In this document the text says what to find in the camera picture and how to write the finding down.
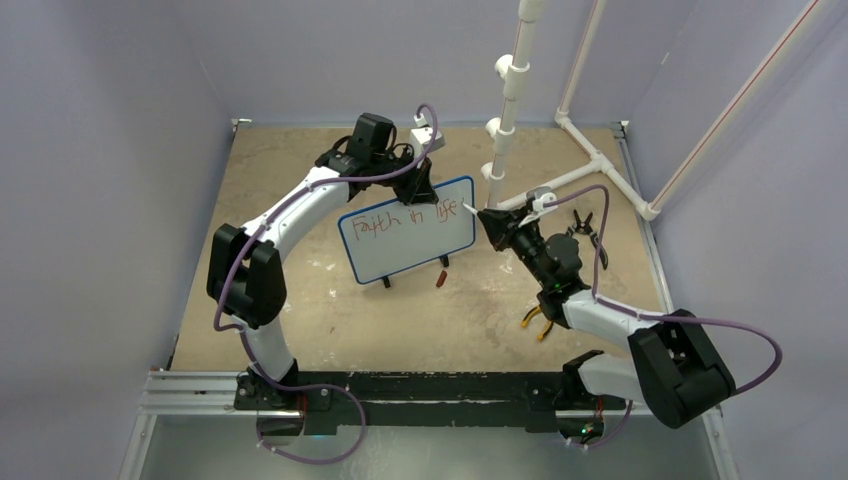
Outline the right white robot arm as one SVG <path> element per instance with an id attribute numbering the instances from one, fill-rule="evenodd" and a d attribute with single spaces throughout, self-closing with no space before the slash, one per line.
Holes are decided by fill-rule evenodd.
<path id="1" fill-rule="evenodd" d="M 528 209 L 477 212 L 497 251 L 510 250 L 541 290 L 545 318 L 628 351 L 626 359 L 593 354 L 564 376 L 561 392 L 576 407 L 601 395 L 646 405 L 677 429 L 737 392 L 736 381 L 704 328 L 690 312 L 637 311 L 595 295 L 580 277 L 579 243 L 567 234 L 542 236 Z"/>

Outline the blue framed whiteboard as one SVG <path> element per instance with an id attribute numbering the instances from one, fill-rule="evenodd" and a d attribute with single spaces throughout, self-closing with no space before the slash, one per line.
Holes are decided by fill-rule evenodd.
<path id="1" fill-rule="evenodd" d="M 382 281 L 473 246 L 475 183 L 468 175 L 435 186 L 435 204 L 388 200 L 341 216 L 339 233 L 355 281 Z"/>

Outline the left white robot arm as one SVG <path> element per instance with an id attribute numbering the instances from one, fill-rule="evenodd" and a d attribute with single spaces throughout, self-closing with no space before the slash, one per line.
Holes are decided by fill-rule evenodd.
<path id="1" fill-rule="evenodd" d="M 303 180 L 272 207 L 240 227 L 213 234 L 206 291 L 216 303 L 213 328 L 232 330 L 262 380 L 259 395 L 272 408 L 297 399 L 297 362 L 281 326 L 287 297 L 283 264 L 294 247 L 330 213 L 371 186 L 393 190 L 405 205 L 434 204 L 429 154 L 444 138 L 435 110 L 418 107 L 414 127 L 397 152 L 397 127 L 386 117 L 361 114 L 351 134 L 316 159 Z"/>

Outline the red whiteboard marker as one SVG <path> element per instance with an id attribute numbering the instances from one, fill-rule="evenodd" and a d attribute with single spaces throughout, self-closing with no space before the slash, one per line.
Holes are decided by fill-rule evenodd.
<path id="1" fill-rule="evenodd" d="M 467 204 L 467 203 L 463 203 L 463 204 L 462 204 L 462 206 L 463 206 L 463 207 L 464 207 L 467 211 L 469 211 L 472 215 L 474 215 L 474 216 L 478 215 L 478 210 L 477 210 L 476 208 L 474 208 L 473 206 L 471 206 L 471 205 L 469 205 L 469 204 Z"/>

